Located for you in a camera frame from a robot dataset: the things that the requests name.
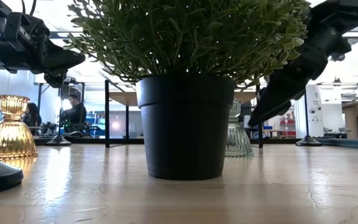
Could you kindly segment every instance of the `ceiling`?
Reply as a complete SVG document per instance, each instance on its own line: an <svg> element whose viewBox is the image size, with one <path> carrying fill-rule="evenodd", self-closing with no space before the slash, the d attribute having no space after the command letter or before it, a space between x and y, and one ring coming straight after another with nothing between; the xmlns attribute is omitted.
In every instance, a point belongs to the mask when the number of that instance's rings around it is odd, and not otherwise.
<svg viewBox="0 0 358 224"><path fill-rule="evenodd" d="M20 0L2 0L13 11L22 11L22 4ZM309 0L312 6L315 6L324 0ZM29 13L33 0L24 0L27 13ZM70 22L72 13L68 10L67 5L73 4L73 0L37 0L37 7L35 8L34 16L43 19L47 27L51 31L59 32L74 32L81 31L74 28ZM57 45L64 46L62 40L53 40ZM340 78L343 83L358 83L358 40L350 39L352 44L352 52L346 54L346 59L342 62L330 61L323 74L310 84L317 83L332 83L335 78ZM79 66L72 68L68 75L75 77L78 82L86 82L95 84L95 88L103 91L103 83L106 78L110 79L113 83L117 83L124 91L135 91L128 83L123 83L117 77L112 77L103 72L102 66L99 63L86 61ZM334 86L325 86L324 89L333 89ZM342 86L337 87L337 91L341 91L345 97L358 97L358 86ZM117 88L111 87L111 91L118 91Z"/></svg>

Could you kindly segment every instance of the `cable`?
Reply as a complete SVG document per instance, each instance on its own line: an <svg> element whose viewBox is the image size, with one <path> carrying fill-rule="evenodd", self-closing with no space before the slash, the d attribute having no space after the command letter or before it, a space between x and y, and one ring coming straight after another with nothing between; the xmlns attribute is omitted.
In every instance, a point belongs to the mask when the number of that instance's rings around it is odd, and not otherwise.
<svg viewBox="0 0 358 224"><path fill-rule="evenodd" d="M32 1L32 7L31 7L31 11L30 11L30 16L32 16L34 14L35 11L35 6L37 5L37 0L33 0Z"/></svg>
<svg viewBox="0 0 358 224"><path fill-rule="evenodd" d="M25 14L25 4L24 4L24 0L22 0L22 8L23 8L23 14Z"/></svg>

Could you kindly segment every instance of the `gold glass vase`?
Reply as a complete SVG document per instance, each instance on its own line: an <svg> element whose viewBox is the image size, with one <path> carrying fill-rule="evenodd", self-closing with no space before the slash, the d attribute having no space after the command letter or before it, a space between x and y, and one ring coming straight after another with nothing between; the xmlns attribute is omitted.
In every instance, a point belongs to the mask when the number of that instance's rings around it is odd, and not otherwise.
<svg viewBox="0 0 358 224"><path fill-rule="evenodd" d="M21 121L29 100L24 96L0 95L4 113L4 120L0 122L0 159L38 155L31 131Z"/></svg>

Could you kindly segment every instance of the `man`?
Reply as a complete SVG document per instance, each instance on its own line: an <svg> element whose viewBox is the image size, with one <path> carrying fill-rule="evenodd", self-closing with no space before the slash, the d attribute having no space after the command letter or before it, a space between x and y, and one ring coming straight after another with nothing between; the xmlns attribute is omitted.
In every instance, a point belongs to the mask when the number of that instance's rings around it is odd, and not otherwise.
<svg viewBox="0 0 358 224"><path fill-rule="evenodd" d="M67 119L72 124L83 124L86 118L86 108L78 100L75 94L68 96L68 101L72 108L63 112L63 119Z"/></svg>

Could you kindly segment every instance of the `potted plant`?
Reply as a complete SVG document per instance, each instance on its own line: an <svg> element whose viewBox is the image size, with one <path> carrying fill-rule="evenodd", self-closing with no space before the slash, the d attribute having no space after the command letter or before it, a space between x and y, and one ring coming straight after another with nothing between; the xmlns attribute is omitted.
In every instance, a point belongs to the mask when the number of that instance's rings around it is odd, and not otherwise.
<svg viewBox="0 0 358 224"><path fill-rule="evenodd" d="M234 89L299 56L307 8L304 0L75 0L72 22L83 33L67 47L137 85L151 176L212 179L223 170Z"/></svg>

